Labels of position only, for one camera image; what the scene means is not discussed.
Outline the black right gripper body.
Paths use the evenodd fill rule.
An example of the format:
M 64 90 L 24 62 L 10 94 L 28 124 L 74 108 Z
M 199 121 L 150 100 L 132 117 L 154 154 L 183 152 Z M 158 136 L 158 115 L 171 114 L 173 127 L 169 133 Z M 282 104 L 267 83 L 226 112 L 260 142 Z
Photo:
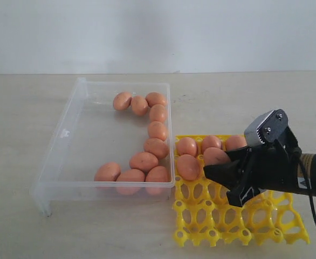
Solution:
M 298 184 L 298 163 L 301 149 L 290 129 L 271 144 L 251 147 L 257 154 L 252 169 L 252 183 L 260 189 L 302 194 Z

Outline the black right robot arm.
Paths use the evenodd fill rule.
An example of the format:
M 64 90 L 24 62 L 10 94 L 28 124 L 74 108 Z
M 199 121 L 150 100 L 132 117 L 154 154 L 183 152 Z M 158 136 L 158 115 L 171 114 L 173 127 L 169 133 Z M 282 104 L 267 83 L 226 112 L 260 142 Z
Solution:
M 230 205 L 242 207 L 266 190 L 316 196 L 316 154 L 303 153 L 289 128 L 246 142 L 226 152 L 230 163 L 204 166 L 207 179 L 228 189 Z

